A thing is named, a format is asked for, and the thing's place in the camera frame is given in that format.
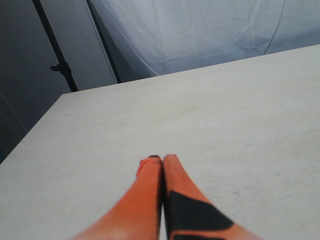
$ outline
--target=table surface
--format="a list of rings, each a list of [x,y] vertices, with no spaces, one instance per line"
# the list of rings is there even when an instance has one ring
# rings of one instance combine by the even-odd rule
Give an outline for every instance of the table surface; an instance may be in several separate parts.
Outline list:
[[[72,237],[168,153],[261,237],[319,239],[320,45],[61,96],[0,165],[0,238]]]

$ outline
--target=white fabric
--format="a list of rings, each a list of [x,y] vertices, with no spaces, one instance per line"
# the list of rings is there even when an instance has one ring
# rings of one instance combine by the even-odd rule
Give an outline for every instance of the white fabric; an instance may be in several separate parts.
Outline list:
[[[318,0],[92,0],[142,77],[320,43]]]

